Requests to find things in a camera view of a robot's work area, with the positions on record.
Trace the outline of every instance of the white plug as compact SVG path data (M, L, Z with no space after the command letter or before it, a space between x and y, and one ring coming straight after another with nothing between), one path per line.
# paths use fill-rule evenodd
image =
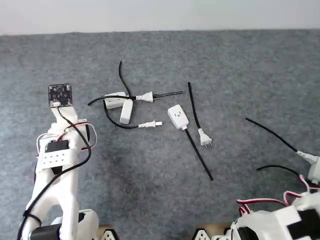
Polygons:
M124 91L120 91L120 92L107 94L105 96L123 96L124 97L126 96L126 93ZM106 108L110 110L110 109L122 107L124 105L125 99L124 98L105 98L104 102L105 102Z
M200 135L201 146L205 146L205 148L207 149L208 145L210 145L213 148L212 139L207 134L205 134L205 132L202 130L202 128L198 129L198 133Z
M150 122L146 122L146 123L141 123L138 125L138 128L155 128L157 126L161 126L162 125L162 121L150 121Z
M122 106L120 123L129 124L131 118L132 108L134 107L134 101L131 99L126 99Z
M135 97L136 100L141 100L141 101L145 101L148 103L153 103L154 102L154 96L152 94L152 91L147 92L143 95L139 95Z
M296 154L298 154L300 157L302 157L304 160L306 160L310 164L315 164L320 159L319 156L311 155L309 153L304 153L303 151L297 151Z
M188 128L189 120L179 104L169 108L167 113L176 129Z

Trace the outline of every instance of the black wire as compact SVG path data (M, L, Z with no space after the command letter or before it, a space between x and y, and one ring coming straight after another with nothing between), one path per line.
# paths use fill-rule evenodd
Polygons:
M195 145L192 137L190 136L190 133L189 133L188 129L186 128L184 131L185 131L186 135L188 136L188 139L189 139L189 141L190 141L190 143L191 143L191 145L192 145L192 147L193 147L196 155L198 156L198 158L199 158L199 160L200 160L200 162L201 162L201 164L202 164L202 166L203 166L206 174L208 174L210 180L213 181L214 178L212 177L209 169L207 168L207 166L206 166L206 164L205 164L205 161L202 159L202 157L201 157L201 155L200 155L200 153L199 153L199 151L198 151L198 149L197 149L197 147L196 147L196 145Z
M39 199L42 197L42 195L48 190L48 188L59 178L61 177L61 175L68 173L76 168L81 167L82 165L86 164L90 157L91 157L91 147L88 143L88 141L86 140L86 138L84 137L84 135L81 133L81 131L69 120L67 119L65 116L63 116L63 114L60 112L59 107L57 107L57 111L59 112L60 116L68 123L70 124L71 127L74 128L74 130L76 130L76 132L80 135L80 137L82 138L87 150L88 150L88 156L86 157L86 159L72 167L69 167L63 171L61 171L60 173L58 173L57 175L55 175L52 180L41 190L41 192L35 197L35 199L32 201L32 203L29 205L29 207L27 208L27 210L24 211L23 213L23 219L20 223L19 226L19 230L18 230L18 234L17 234L17 240L21 240L22 237L22 231L24 229L24 226L26 224L27 218L29 217L28 215L30 214L30 212L32 211L32 209L34 208L34 206L36 205L36 203L39 201Z
M122 82L123 86L125 87L126 91L128 92L129 97L131 97L131 91L130 91L129 87L127 86L124 78L122 77L122 71L121 71L122 68L121 67L122 67L122 61L120 61L120 64L119 64L119 77L121 79L121 82ZM104 113L105 113L106 118L109 119L109 121L111 123L113 123L114 125L116 125L117 127L122 128L122 129L136 129L136 128L139 127L138 125L126 126L126 125L122 125L122 124L119 124L119 123L115 122L110 117L110 115L108 113L108 109L107 109L107 105L106 105L105 101L103 101L103 109L104 109Z
M259 168L257 168L256 170L257 171L260 171L262 169L267 169L267 168L279 168L279 169L285 169L285 170L288 170L290 171L291 173L295 174L297 177L300 176L299 173L297 173L295 170L292 170L291 168L288 168L286 166L281 166L281 165L275 165L275 164L270 164L270 165L266 165L266 166L261 166Z
M135 96L116 96L116 95L111 95L111 96L100 96L88 103L88 106L94 104L95 102L103 99L131 99L131 100L136 100Z
M129 97L131 97L131 91L130 91L129 87L126 84L126 82L124 80L124 77L122 76L122 61L120 61L120 63L119 63L118 71L119 71L120 80L121 80L123 86L125 87L126 91L128 92Z
M193 117L195 120L195 124L198 129L200 129L200 124L198 121L197 113L196 113L196 108L195 108L195 102L194 102L194 97L192 95L192 89L191 89L191 83L188 81L188 89L189 89L189 95L190 95L190 100L191 100L191 107L192 107L192 112L193 112Z
M274 131L272 131L271 129L267 128L266 126L263 126L262 124L246 117L245 120L248 120L249 122L267 130L269 133L275 135L281 142L283 142L285 145L287 145L289 148L291 148L293 151L298 152L298 149L296 149L295 147L293 147L291 144L289 144L286 140L284 140L281 136L279 136L277 133L275 133Z
M110 121L111 123L113 123L113 124L116 125L117 127L122 128L122 129L136 129L136 128L138 128L138 125L134 125L134 126L124 126L124 125L121 125L121 124L115 122L115 121L109 116L108 109L107 109L107 105L106 105L106 102L105 102L105 101L103 101L103 108L104 108L105 116L109 119L109 121Z
M183 91L174 91L174 92L168 92L168 93L162 93L162 94L152 94L153 99L158 99L162 97L172 96L172 95L179 95L183 94Z

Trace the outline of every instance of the gray carpet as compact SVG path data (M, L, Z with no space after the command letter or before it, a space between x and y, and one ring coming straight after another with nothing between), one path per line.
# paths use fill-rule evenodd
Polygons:
M162 127L116 128L101 103L87 106L96 97L124 90L120 60L135 95L186 91L134 104L131 123L157 120ZM309 164L245 117L273 128L298 149L319 154L319 63L319 30L0 37L0 238L16 236L31 197L36 138L55 120L48 107L49 84L71 83L78 116L98 132L98 145L79 174L80 208L95 210L100 223L113 225L123 240L183 240L197 224L236 219L236 199L281 199L285 190L304 191L290 172L256 172L265 164L282 164L307 175ZM188 81L212 149L199 146ZM189 118L213 182L186 134L167 116L176 104ZM112 116L119 119L120 111ZM59 214L59 208L50 212L52 218Z

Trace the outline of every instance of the power outlet adapter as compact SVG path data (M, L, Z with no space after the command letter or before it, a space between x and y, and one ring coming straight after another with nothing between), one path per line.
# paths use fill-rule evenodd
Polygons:
M167 113L176 129L185 130L188 128L189 120L179 104L170 107Z
M107 94L105 96L126 96L126 93L124 91L115 92L111 94ZM124 105L125 99L124 98L105 98L104 99L106 109L116 109L119 107L122 107Z

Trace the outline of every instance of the wire bundle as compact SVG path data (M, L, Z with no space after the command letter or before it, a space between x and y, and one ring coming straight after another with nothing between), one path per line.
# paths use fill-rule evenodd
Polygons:
M310 186L309 184L306 182L304 176L299 175L299 179L300 181L304 184L304 186L306 187L306 194L310 193ZM247 200L240 200L238 199L236 202L238 204L241 204L242 206L239 208L239 213L240 216L243 216L244 214L250 214L251 210L248 207L248 204L255 204L255 203L276 203L276 204L281 204L284 207L288 207L291 205L291 202L289 200L289 197L294 197L294 198L302 198L302 194L298 194L296 192L293 191L285 191L283 193L283 201L280 201L278 199L274 199L274 198L252 198L252 199L247 199Z

